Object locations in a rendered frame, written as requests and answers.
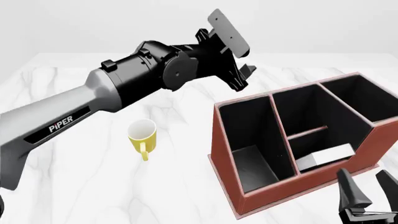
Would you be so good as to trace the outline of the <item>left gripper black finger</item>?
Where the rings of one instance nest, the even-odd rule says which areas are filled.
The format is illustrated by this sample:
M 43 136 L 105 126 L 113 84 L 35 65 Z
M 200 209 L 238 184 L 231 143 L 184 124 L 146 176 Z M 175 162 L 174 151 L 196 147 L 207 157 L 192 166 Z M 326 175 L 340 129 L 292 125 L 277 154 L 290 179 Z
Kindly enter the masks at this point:
M 241 73 L 243 80 L 247 80 L 253 74 L 253 72 L 256 70 L 256 68 L 257 67 L 255 67 L 254 65 L 244 64 L 240 68 L 240 73 Z

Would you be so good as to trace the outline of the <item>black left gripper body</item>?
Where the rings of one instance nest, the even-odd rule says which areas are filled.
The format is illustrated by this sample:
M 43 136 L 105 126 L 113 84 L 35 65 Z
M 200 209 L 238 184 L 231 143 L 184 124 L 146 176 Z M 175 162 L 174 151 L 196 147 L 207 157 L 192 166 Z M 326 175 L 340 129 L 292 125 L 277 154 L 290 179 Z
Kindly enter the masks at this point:
M 242 91 L 248 86 L 237 67 L 232 51 L 221 52 L 223 44 L 215 40 L 203 40 L 200 47 L 204 55 L 200 58 L 200 78 L 216 76 L 234 91 Z

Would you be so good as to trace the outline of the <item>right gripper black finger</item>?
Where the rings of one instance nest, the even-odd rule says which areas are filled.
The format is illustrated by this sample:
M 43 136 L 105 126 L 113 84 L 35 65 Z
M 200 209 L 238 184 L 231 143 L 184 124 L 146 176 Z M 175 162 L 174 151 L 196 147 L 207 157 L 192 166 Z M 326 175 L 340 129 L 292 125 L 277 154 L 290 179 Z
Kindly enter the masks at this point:
M 337 172 L 340 193 L 338 210 L 350 208 L 366 208 L 373 202 L 360 190 L 347 169 Z
M 376 174 L 376 179 L 387 197 L 391 210 L 398 211 L 398 180 L 384 169 Z

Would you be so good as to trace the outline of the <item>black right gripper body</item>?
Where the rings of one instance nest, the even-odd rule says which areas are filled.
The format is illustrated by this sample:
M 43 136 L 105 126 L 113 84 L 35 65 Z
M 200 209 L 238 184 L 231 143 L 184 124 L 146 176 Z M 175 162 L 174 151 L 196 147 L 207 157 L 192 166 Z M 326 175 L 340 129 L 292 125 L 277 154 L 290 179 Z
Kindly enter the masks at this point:
M 368 212 L 363 207 L 339 207 L 343 224 L 398 224 L 398 212 Z

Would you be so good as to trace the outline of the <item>red-brown desk caddy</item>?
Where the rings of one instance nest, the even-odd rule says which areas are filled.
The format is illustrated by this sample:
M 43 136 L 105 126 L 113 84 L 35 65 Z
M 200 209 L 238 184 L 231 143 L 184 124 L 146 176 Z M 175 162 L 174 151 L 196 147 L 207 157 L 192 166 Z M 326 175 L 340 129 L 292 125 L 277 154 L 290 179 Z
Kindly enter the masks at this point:
M 214 105 L 208 156 L 236 218 L 377 167 L 398 141 L 398 95 L 358 72 Z M 350 143 L 355 155 L 299 171 L 296 160 Z

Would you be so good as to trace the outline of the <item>white flat book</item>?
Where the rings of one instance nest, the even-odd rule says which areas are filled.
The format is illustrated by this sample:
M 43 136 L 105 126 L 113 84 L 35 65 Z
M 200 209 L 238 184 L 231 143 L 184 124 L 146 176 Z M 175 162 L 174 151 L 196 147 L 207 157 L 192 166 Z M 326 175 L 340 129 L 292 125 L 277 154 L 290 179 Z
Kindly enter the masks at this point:
M 324 166 L 331 162 L 337 162 L 354 155 L 355 151 L 353 147 L 350 143 L 346 143 L 344 145 L 330 147 L 328 149 L 307 154 L 306 156 L 298 158 L 296 160 L 296 165 L 299 171 L 304 171 L 314 167 Z

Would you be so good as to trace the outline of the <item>grey plate on black stalk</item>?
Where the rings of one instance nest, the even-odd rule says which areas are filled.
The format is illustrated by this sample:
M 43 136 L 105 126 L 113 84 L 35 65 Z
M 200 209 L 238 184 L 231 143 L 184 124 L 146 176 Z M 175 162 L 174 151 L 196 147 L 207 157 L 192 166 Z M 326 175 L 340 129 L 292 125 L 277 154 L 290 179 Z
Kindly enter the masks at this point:
M 212 26 L 210 32 L 199 29 L 195 34 L 198 48 L 204 57 L 214 59 L 227 50 L 237 58 L 249 55 L 249 44 L 220 9 L 215 9 L 208 16 L 208 22 Z

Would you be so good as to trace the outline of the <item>yellow mug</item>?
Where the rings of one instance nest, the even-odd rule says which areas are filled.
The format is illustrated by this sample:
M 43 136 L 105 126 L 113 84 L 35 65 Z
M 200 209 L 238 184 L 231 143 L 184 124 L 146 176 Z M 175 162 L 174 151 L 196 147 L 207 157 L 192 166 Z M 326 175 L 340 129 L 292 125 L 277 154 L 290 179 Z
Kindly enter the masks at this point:
M 131 123 L 127 136 L 143 161 L 149 160 L 149 153 L 156 147 L 157 126 L 150 119 L 140 119 Z

